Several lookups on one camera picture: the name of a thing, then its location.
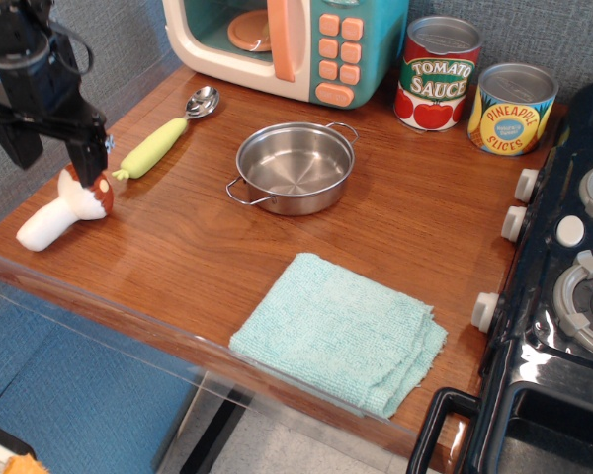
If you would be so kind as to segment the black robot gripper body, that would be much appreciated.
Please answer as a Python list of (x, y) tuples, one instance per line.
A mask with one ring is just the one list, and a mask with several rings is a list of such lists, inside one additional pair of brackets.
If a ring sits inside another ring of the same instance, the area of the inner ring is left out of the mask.
[(51, 1), (0, 1), (0, 106), (36, 120), (44, 134), (105, 142), (105, 116), (80, 92), (94, 54), (50, 17)]

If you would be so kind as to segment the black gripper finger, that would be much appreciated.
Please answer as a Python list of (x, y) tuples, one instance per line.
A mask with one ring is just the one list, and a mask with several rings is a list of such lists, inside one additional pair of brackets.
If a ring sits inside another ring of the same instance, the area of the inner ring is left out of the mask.
[(42, 155), (40, 134), (34, 130), (34, 118), (0, 119), (0, 145), (12, 162), (29, 169)]
[(94, 185), (108, 168), (108, 150), (104, 142), (67, 142), (66, 148), (78, 179), (84, 188)]

